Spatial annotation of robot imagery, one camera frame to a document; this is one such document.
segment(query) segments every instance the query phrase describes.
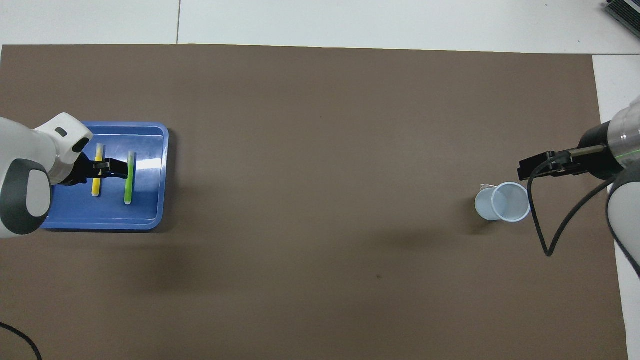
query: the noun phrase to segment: yellow marker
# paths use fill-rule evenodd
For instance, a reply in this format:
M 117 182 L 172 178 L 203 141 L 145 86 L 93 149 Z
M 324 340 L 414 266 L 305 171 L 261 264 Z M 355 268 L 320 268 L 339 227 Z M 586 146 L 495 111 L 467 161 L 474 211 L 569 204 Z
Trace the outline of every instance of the yellow marker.
M 104 156 L 104 144 L 99 143 L 95 149 L 95 161 L 102 161 Z M 91 187 L 91 195 L 97 197 L 100 195 L 100 179 L 93 179 L 93 186 Z

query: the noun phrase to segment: white cup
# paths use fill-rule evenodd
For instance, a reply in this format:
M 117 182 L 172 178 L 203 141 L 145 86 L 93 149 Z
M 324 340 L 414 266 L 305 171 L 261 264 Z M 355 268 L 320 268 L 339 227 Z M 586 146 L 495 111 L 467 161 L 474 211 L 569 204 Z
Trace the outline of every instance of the white cup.
M 530 210 L 527 189 L 518 183 L 502 183 L 483 189 L 476 196 L 476 211 L 485 220 L 518 222 Z

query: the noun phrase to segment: black cable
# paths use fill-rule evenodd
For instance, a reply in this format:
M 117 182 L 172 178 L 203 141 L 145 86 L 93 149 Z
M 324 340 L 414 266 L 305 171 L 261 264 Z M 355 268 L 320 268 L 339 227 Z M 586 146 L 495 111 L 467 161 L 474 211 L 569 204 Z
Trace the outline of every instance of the black cable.
M 536 167 L 533 170 L 533 172 L 531 173 L 531 176 L 529 178 L 529 182 L 527 183 L 527 193 L 528 193 L 528 196 L 529 196 L 529 205 L 531 206 L 531 216 L 533 217 L 533 223 L 536 226 L 536 232 L 538 233 L 538 237 L 540 238 L 540 244 L 542 245 L 542 250 L 545 252 L 545 255 L 547 255 L 547 256 L 553 255 L 554 250 L 556 249 L 556 245 L 558 243 L 558 240 L 560 239 L 560 235 L 562 235 L 565 227 L 567 226 L 567 224 L 569 224 L 569 221 L 571 221 L 571 219 L 578 212 L 578 210 L 580 210 L 580 208 L 582 208 L 597 193 L 601 192 L 604 188 L 606 188 L 610 184 L 613 184 L 613 182 L 616 180 L 616 177 L 612 176 L 611 178 L 606 180 L 604 183 L 598 185 L 595 189 L 591 190 L 587 195 L 585 195 L 573 207 L 573 209 L 571 209 L 571 211 L 569 211 L 569 214 L 567 214 L 565 216 L 564 220 L 560 223 L 560 226 L 558 227 L 558 230 L 556 231 L 556 234 L 554 235 L 553 240 L 551 241 L 551 245 L 549 246 L 549 248 L 547 248 L 547 243 L 545 241 L 545 237 L 542 234 L 542 229 L 540 228 L 540 221 L 538 220 L 538 214 L 536 213 L 536 207 L 533 204 L 533 194 L 531 192 L 531 186 L 533 185 L 533 180 L 538 176 L 538 174 L 545 167 L 551 165 L 554 162 L 557 162 L 557 161 L 560 161 L 560 160 L 565 160 L 565 159 L 568 159 L 570 157 L 571 157 L 571 154 L 568 151 L 559 152 L 556 156 L 553 156 L 549 160 L 547 160 L 544 163 L 538 165 L 538 167 Z
M 27 342 L 27 344 L 29 344 L 29 346 L 31 347 L 33 352 L 36 354 L 36 358 L 38 360 L 42 360 L 42 356 L 40 355 L 40 351 L 38 350 L 38 347 L 36 346 L 36 343 L 34 343 L 33 340 L 31 340 L 29 338 L 29 336 L 26 336 L 26 334 L 24 334 L 22 331 L 14 328 L 12 326 L 9 326 L 9 325 L 7 325 L 5 323 L 1 323 L 0 322 L 0 327 L 11 331 L 12 333 L 16 334 L 17 336 L 20 336 L 24 341 Z

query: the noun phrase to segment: green marker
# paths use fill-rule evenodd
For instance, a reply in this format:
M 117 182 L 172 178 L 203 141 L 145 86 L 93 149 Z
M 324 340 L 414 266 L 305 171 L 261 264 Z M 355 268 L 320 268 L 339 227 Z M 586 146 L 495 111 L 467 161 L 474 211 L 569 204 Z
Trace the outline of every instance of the green marker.
M 133 196 L 133 175 L 135 172 L 134 162 L 136 161 L 136 153 L 129 151 L 129 159 L 127 160 L 128 175 L 124 183 L 124 204 L 131 205 L 131 197 Z

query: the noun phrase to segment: blue tray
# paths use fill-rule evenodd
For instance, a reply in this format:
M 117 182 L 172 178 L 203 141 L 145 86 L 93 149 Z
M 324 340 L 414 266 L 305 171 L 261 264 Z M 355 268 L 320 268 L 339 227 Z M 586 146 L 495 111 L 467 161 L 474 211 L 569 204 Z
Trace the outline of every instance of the blue tray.
M 136 152 L 136 175 L 131 205 L 124 204 L 124 179 L 102 180 L 99 197 L 91 195 L 92 180 L 74 186 L 53 186 L 53 201 L 44 229 L 151 230 L 164 209 L 169 131 L 158 122 L 83 122 L 93 133 L 84 148 L 92 160 L 98 143 L 104 157 L 127 162 Z

